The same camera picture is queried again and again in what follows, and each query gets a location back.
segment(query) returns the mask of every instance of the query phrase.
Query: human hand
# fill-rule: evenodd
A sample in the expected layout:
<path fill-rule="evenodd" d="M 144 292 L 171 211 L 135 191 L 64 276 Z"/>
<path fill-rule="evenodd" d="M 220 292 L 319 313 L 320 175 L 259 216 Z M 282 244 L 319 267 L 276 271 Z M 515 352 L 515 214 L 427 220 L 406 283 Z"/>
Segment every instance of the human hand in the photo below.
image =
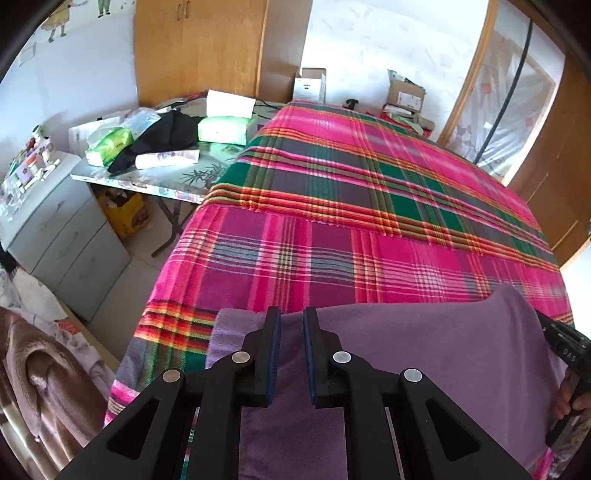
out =
<path fill-rule="evenodd" d="M 554 406 L 554 415 L 559 420 L 565 418 L 571 410 L 570 399 L 573 396 L 573 389 L 570 386 L 570 378 L 572 374 L 573 373 L 570 369 L 566 371 L 564 380 L 562 380 L 562 384 L 558 389 L 558 399 L 556 400 L 556 405 Z M 575 410 L 584 410 L 584 413 L 581 417 L 583 421 L 591 419 L 591 392 L 579 397 L 574 402 L 573 407 Z"/>

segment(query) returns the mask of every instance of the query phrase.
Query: white drawer cabinet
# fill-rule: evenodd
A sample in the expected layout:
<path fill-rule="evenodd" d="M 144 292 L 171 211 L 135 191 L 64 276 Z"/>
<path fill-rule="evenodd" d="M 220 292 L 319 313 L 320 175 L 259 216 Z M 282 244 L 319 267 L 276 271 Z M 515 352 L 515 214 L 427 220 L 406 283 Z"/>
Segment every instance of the white drawer cabinet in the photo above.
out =
<path fill-rule="evenodd" d="M 76 258 L 56 295 L 74 312 L 91 319 L 129 261 L 127 250 L 106 223 Z"/>
<path fill-rule="evenodd" d="M 80 317 L 91 320 L 130 262 L 88 184 L 72 180 L 80 157 L 34 185 L 10 221 L 0 218 L 4 250 Z"/>
<path fill-rule="evenodd" d="M 56 291 L 78 255 L 105 222 L 105 214 L 95 198 L 88 199 L 47 248 L 33 276 L 43 278 L 43 283 Z"/>
<path fill-rule="evenodd" d="M 63 179 L 17 233 L 9 249 L 11 255 L 25 270 L 33 273 L 57 235 L 92 196 L 86 183 L 70 177 Z"/>

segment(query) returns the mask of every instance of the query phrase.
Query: tiled floor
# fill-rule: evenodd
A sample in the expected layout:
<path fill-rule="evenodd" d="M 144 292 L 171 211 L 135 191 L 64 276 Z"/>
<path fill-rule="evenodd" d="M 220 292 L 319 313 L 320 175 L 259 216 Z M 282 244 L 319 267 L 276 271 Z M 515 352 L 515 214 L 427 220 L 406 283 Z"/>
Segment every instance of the tiled floor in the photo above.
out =
<path fill-rule="evenodd" d="M 165 202 L 172 210 L 174 202 Z M 127 344 L 134 334 L 160 270 L 174 248 L 173 244 L 156 258 L 152 258 L 152 252 L 170 237 L 171 226 L 153 200 L 148 199 L 147 206 L 152 220 L 142 231 L 124 242 L 131 255 L 131 263 L 111 288 L 92 321 L 87 324 L 91 333 L 120 360 L 125 355 Z M 190 203 L 183 202 L 181 219 L 190 208 Z"/>

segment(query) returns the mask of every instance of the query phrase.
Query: wooden wardrobe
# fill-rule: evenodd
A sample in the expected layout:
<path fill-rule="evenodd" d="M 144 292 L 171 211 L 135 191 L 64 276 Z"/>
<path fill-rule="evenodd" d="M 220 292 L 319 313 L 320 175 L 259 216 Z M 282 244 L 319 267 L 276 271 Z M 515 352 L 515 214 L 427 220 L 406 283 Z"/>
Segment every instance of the wooden wardrobe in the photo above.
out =
<path fill-rule="evenodd" d="M 208 89 L 287 102 L 312 0 L 138 0 L 139 102 Z"/>

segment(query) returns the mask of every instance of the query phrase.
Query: metal screw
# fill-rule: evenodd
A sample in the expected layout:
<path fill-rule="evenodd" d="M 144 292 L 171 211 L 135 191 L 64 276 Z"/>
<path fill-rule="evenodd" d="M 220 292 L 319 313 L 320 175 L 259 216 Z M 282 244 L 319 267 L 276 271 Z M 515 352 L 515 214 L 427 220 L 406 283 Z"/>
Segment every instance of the metal screw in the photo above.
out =
<path fill-rule="evenodd" d="M 236 352 L 234 355 L 232 355 L 232 361 L 235 364 L 245 364 L 250 359 L 251 356 L 248 354 L 248 352 Z"/>
<path fill-rule="evenodd" d="M 404 372 L 404 378 L 409 382 L 417 383 L 423 379 L 423 374 L 416 368 L 409 368 Z"/>
<path fill-rule="evenodd" d="M 347 364 L 351 361 L 351 354 L 349 352 L 336 352 L 333 355 L 333 360 L 338 364 Z"/>
<path fill-rule="evenodd" d="M 179 372 L 178 370 L 166 370 L 166 372 L 164 372 L 164 375 L 162 376 L 162 379 L 166 383 L 174 383 L 179 378 L 181 378 L 181 372 Z"/>

